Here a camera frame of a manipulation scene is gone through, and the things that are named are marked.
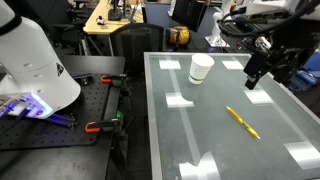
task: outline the paper cup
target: paper cup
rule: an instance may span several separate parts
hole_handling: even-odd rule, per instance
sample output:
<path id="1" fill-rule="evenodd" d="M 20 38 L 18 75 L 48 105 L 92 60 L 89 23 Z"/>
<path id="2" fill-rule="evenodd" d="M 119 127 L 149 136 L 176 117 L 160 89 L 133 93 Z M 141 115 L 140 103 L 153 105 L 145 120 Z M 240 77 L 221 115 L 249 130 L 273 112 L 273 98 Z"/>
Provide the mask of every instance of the paper cup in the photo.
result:
<path id="1" fill-rule="evenodd" d="M 201 84 L 214 65 L 214 60 L 207 54 L 196 53 L 192 56 L 189 81 L 193 84 Z"/>

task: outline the pen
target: pen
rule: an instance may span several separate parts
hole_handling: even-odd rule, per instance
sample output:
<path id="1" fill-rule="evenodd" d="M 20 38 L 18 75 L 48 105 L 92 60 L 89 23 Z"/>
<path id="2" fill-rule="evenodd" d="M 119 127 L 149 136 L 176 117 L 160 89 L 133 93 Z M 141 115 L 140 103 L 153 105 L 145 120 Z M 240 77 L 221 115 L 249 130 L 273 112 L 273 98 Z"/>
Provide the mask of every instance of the pen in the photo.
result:
<path id="1" fill-rule="evenodd" d="M 234 112 L 234 110 L 232 110 L 229 106 L 226 106 L 226 108 L 229 111 L 229 113 L 233 117 L 235 117 L 240 122 L 240 124 L 242 124 L 252 136 L 260 139 L 258 133 L 254 129 L 252 129 L 252 127 L 250 127 L 249 124 L 247 124 L 236 112 Z"/>

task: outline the wooden desk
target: wooden desk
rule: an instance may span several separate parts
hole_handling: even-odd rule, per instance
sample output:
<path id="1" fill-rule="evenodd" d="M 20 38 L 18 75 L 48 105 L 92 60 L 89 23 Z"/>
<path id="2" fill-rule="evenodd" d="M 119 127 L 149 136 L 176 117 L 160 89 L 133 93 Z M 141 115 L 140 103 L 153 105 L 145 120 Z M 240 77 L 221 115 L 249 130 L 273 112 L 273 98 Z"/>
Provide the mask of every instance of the wooden desk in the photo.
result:
<path id="1" fill-rule="evenodd" d="M 88 34 L 108 35 L 118 28 L 129 24 L 128 19 L 121 19 L 121 21 L 108 21 L 108 12 L 111 8 L 112 6 L 108 4 L 108 0 L 100 0 L 96 9 L 93 11 L 90 18 L 86 22 L 86 26 L 83 28 L 83 30 Z M 107 26 L 106 29 L 102 29 L 101 26 L 97 24 L 96 19 L 99 16 L 102 16 L 102 18 L 105 19 L 105 26 Z M 141 11 L 137 11 L 133 19 L 138 23 L 143 23 L 143 16 Z"/>

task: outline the glass table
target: glass table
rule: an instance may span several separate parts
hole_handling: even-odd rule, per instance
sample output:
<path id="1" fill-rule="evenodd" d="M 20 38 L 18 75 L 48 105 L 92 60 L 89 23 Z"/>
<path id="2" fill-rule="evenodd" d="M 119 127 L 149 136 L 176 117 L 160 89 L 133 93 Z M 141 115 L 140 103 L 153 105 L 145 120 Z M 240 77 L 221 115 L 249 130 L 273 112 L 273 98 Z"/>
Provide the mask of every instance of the glass table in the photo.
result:
<path id="1" fill-rule="evenodd" d="M 208 54 L 214 66 L 202 84 L 191 84 L 192 55 L 145 53 L 154 180 L 320 177 L 320 121 L 308 108 L 270 74 L 248 90 L 248 54 Z"/>

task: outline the metal table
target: metal table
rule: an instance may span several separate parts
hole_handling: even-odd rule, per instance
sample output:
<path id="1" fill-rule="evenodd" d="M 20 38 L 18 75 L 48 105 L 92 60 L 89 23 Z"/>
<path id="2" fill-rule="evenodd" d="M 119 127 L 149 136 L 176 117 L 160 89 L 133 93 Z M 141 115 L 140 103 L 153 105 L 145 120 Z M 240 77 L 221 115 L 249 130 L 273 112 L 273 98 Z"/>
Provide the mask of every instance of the metal table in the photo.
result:
<path id="1" fill-rule="evenodd" d="M 125 60 L 122 57 L 65 56 L 61 62 L 70 74 L 120 74 Z M 0 179 L 105 179 L 111 138 L 112 133 L 102 133 L 94 146 L 1 151 Z"/>
<path id="2" fill-rule="evenodd" d="M 145 53 L 154 180 L 320 177 L 320 121 L 309 109 L 270 74 L 248 90 L 242 72 L 247 54 L 209 54 L 214 66 L 193 85 L 192 54 Z"/>

